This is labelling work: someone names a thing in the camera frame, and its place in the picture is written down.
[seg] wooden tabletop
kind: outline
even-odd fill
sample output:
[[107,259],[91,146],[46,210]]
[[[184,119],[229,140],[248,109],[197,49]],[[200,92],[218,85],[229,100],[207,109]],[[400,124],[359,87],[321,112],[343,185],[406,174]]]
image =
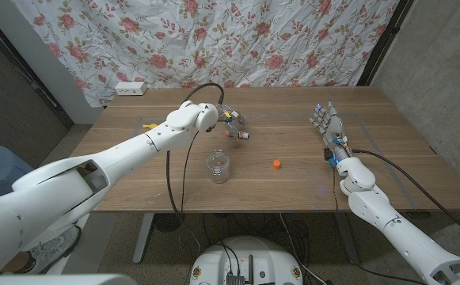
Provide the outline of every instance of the wooden tabletop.
[[[92,154],[144,132],[141,123],[160,124],[177,109],[190,90],[148,89],[140,97],[116,97],[93,125],[73,156]],[[200,90],[196,103],[215,103],[219,91]],[[344,122],[349,146],[385,155],[445,208],[460,211],[460,180],[448,169],[407,119],[372,87],[234,88],[225,89],[224,103],[246,117],[249,139],[226,137],[218,123],[211,133],[199,133],[189,155],[184,212],[281,212],[348,210],[333,170],[323,159],[321,134],[309,123],[317,103],[331,99]],[[215,184],[206,160],[216,149],[230,157],[231,178]],[[173,196],[181,206],[182,172],[187,148],[173,150]],[[357,155],[375,174],[377,185],[399,211],[436,210],[411,182],[383,161]],[[282,167],[272,169],[280,160]],[[165,155],[159,155],[120,181],[100,203],[98,211],[172,212],[165,182]]]

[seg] white wall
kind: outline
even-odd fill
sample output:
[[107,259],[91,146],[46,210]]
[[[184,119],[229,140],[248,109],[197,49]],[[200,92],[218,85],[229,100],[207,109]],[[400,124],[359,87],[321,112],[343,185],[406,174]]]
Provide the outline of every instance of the white wall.
[[460,177],[460,1],[415,1],[372,85]]
[[48,50],[40,36],[9,0],[0,0],[0,29],[75,124],[94,124],[103,108],[91,108],[73,76]]

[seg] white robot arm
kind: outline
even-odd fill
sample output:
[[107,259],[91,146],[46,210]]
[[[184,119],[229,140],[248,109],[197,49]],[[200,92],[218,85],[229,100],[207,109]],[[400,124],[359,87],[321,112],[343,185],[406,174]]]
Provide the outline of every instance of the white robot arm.
[[68,226],[93,210],[134,169],[189,146],[198,131],[210,131],[220,110],[186,101],[147,133],[96,154],[53,162],[17,180],[13,192],[0,197],[0,270],[47,228]]
[[340,189],[348,196],[351,211],[381,231],[425,283],[459,285],[460,257],[447,252],[390,205],[375,184],[374,174],[353,156],[332,102],[329,110],[318,105],[310,122],[323,135],[325,152],[333,156],[330,164],[336,165],[339,175],[345,177]]

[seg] glass jar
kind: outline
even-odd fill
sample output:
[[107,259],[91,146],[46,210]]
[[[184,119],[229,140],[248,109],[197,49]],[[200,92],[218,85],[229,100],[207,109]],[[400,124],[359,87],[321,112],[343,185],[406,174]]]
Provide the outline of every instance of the glass jar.
[[230,179],[230,158],[221,150],[208,156],[207,167],[212,182],[224,183]]

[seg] table leg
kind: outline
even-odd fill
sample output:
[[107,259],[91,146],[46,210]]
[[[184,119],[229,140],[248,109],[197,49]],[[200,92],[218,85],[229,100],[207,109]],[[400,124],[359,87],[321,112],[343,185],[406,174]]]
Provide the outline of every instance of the table leg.
[[136,241],[135,254],[133,254],[133,262],[135,264],[140,264],[143,261],[153,218],[154,214],[143,215],[142,226],[140,227],[140,233],[138,234],[138,240]]
[[346,254],[354,262],[359,264],[359,255],[356,251],[355,240],[353,239],[351,228],[349,227],[348,216],[346,215],[346,213],[335,213],[335,218],[337,220],[339,233],[342,237],[342,242],[344,243],[344,249],[346,250]]

